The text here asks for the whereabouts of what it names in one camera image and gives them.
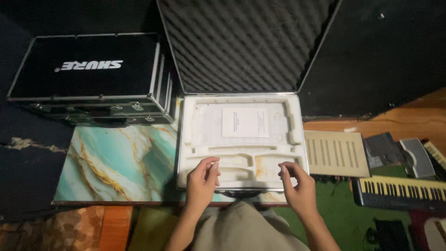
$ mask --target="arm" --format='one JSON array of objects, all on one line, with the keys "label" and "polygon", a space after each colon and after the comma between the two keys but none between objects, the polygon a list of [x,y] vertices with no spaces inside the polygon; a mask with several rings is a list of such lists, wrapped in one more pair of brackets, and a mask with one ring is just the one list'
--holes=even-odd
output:
[{"label": "arm", "polygon": [[[292,162],[279,164],[279,176],[283,181],[286,201],[293,208],[302,224],[312,251],[340,251],[316,206],[314,179]],[[297,186],[291,184],[297,179]]]},{"label": "arm", "polygon": [[220,158],[203,159],[187,177],[186,205],[170,236],[167,251],[182,251],[192,242],[195,227],[204,209],[214,195],[215,186],[220,185],[218,162]]}]

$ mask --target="white foam insert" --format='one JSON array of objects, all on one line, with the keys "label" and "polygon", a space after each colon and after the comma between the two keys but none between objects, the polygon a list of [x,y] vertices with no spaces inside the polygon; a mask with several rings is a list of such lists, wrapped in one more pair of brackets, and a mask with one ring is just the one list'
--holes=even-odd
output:
[{"label": "white foam insert", "polygon": [[[269,137],[222,137],[223,108],[267,108]],[[220,158],[220,186],[283,190],[277,164],[299,163],[308,173],[299,99],[294,94],[186,96],[178,163],[179,188],[201,159]]]}]

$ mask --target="table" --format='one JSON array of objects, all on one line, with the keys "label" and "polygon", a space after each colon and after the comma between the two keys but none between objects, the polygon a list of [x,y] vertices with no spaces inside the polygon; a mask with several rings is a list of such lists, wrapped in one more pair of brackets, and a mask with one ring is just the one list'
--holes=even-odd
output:
[{"label": "table", "polygon": [[[180,111],[182,99],[177,100]],[[126,128],[76,127],[53,205],[165,205],[185,200],[176,189],[178,118],[172,125]],[[235,199],[214,194],[210,206]],[[250,199],[265,206],[286,206],[283,193]]]}]

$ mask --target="left hand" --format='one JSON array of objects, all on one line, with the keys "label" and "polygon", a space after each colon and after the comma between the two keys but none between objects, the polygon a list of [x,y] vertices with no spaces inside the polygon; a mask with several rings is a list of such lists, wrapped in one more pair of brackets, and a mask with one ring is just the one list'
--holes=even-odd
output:
[{"label": "left hand", "polygon": [[220,158],[202,159],[198,166],[187,176],[186,208],[201,215],[214,195],[215,186],[219,186],[218,176]]}]

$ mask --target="hand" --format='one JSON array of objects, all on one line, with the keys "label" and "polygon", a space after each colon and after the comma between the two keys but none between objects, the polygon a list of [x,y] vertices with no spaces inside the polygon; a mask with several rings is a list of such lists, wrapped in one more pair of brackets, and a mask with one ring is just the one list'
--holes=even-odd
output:
[{"label": "hand", "polygon": [[[279,176],[283,182],[286,202],[293,208],[300,218],[308,218],[319,215],[316,206],[316,188],[314,179],[308,175],[299,165],[292,162],[280,163]],[[291,177],[297,179],[297,185],[293,187]]]},{"label": "hand", "polygon": [[218,176],[220,158],[202,159],[198,166],[187,175],[186,208],[200,215],[209,205],[214,195],[215,186],[219,186]]}]

